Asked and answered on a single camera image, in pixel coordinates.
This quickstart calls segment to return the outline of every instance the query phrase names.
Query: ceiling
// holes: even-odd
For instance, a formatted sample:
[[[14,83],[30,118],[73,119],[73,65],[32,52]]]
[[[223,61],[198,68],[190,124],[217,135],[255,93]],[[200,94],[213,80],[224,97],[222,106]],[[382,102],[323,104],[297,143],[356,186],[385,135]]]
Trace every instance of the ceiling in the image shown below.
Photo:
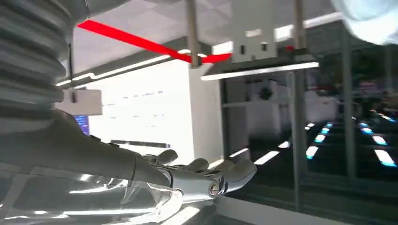
[[[293,0],[277,3],[276,27],[291,24]],[[200,41],[216,45],[230,41],[231,0],[196,0]],[[330,0],[304,0],[306,19],[334,12]],[[92,18],[156,43],[186,35],[183,0],[132,0]],[[141,48],[80,28],[74,33],[75,73],[131,55]]]

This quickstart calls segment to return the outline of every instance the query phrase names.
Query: red beam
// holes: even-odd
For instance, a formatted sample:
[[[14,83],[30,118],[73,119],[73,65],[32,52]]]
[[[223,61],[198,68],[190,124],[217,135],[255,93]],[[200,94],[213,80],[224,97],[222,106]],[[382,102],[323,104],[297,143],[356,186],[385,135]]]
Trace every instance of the red beam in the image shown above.
[[[78,25],[79,28],[88,30],[108,38],[112,38],[115,40],[119,40],[125,42],[130,45],[135,45],[146,50],[156,52],[162,55],[169,55],[171,58],[183,60],[186,62],[191,62],[191,58],[189,55],[180,54],[176,50],[168,48],[164,45],[160,45],[158,43],[146,40],[142,37],[138,37],[136,35],[127,33],[123,30],[119,30],[99,22],[93,20],[87,20]],[[202,59],[203,63],[216,63],[219,61],[227,60],[231,57],[231,54],[222,54],[222,55],[210,55]]]

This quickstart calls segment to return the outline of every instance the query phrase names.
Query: white bracket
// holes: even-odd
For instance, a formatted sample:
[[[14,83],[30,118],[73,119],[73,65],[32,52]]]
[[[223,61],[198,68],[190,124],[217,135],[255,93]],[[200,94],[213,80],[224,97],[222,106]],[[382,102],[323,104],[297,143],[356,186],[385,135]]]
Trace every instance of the white bracket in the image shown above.
[[[74,116],[102,115],[100,90],[74,90],[76,102],[72,99],[73,90],[63,90],[64,101],[55,103],[55,107]]]
[[[273,0],[232,0],[233,62],[277,56]]]

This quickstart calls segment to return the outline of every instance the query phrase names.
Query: metal pole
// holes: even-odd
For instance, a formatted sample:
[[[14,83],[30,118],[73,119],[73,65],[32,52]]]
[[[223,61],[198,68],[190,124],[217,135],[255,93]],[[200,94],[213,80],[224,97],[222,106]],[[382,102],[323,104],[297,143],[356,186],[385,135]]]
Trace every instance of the metal pole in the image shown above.
[[[351,35],[342,28],[342,60],[343,60],[343,97],[344,97],[344,125],[345,125],[345,153],[347,157],[347,175],[349,182],[354,183],[356,176],[355,136],[352,100],[351,74]]]
[[[387,45],[384,47],[384,62],[386,73],[386,88],[389,94],[393,93],[392,87],[392,47]]]
[[[303,0],[295,0],[294,1],[294,29],[293,29],[293,38],[294,38],[294,47],[296,49],[306,48],[306,30],[304,29],[304,16],[303,16]]]
[[[195,0],[185,0],[186,12],[188,21],[188,47],[191,51],[191,67],[197,68],[201,65],[200,57],[198,56],[199,40],[198,40],[198,25],[196,22],[196,5]]]
[[[303,1],[294,1],[294,47],[306,47],[306,36],[303,25]],[[294,163],[294,194],[296,211],[302,211],[303,197],[301,192],[301,176],[305,166],[306,134],[305,127],[305,71],[289,72],[291,77],[291,125],[293,138],[293,163]]]

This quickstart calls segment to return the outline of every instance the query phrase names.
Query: display screen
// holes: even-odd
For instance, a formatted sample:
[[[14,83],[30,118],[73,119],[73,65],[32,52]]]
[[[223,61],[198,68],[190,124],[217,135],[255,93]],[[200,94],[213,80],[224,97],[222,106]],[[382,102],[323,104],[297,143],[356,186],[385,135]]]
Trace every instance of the display screen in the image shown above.
[[[77,123],[79,124],[80,129],[86,135],[90,135],[90,128],[88,125],[88,116],[75,116]]]

